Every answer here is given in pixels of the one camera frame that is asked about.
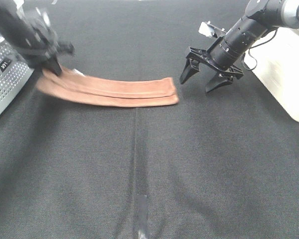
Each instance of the white box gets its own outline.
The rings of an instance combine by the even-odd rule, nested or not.
[[[270,39],[269,34],[255,43]],[[299,31],[279,28],[269,43],[251,50],[258,66],[253,71],[288,114],[299,122]],[[246,64],[253,68],[255,61],[246,54]]]

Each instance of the cable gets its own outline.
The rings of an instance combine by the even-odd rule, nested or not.
[[[263,43],[260,43],[260,44],[258,44],[258,45],[256,45],[256,46],[252,46],[252,47],[250,47],[250,48],[248,49],[248,55],[256,61],[256,66],[255,66],[254,68],[250,69],[250,68],[247,66],[247,64],[245,63],[245,56],[246,56],[246,53],[244,53],[244,54],[242,55],[242,57],[241,57],[241,64],[243,65],[243,67],[244,67],[247,71],[253,71],[253,70],[255,70],[256,67],[258,66],[258,61],[257,61],[257,59],[256,59],[255,57],[253,57],[253,56],[251,55],[251,53],[250,53],[250,49],[256,48],[256,47],[258,47],[258,46],[262,46],[262,45],[264,45],[264,44],[270,42],[271,40],[273,40],[273,39],[276,37],[277,32],[278,32],[278,29],[275,30],[275,34],[274,34],[273,37],[270,38],[268,41],[265,41],[265,42],[263,42]]]

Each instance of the black fabric surface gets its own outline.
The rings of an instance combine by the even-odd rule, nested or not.
[[[206,67],[180,86],[202,21],[228,30],[247,0],[26,1],[47,7],[101,78],[174,77],[171,107],[93,107],[38,92],[35,72],[0,117],[0,239],[299,239],[299,123],[256,77],[208,95]]]

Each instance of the brown towel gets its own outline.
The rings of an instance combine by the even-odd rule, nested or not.
[[[90,105],[152,107],[177,104],[179,99],[172,78],[124,82],[81,76],[63,68],[60,77],[43,70],[37,88],[48,95]]]

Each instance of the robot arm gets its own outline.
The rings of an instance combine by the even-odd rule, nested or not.
[[[206,23],[209,36],[217,40],[208,50],[189,47],[187,62],[180,77],[184,84],[200,71],[199,63],[208,65],[217,74],[206,85],[206,92],[233,83],[244,73],[233,64],[261,37],[279,27],[299,29],[299,0],[251,0],[237,23],[226,33]]]
[[[28,18],[13,0],[0,0],[0,34],[31,68],[62,73],[57,55],[72,54],[72,44],[58,41],[45,12],[36,10]]]

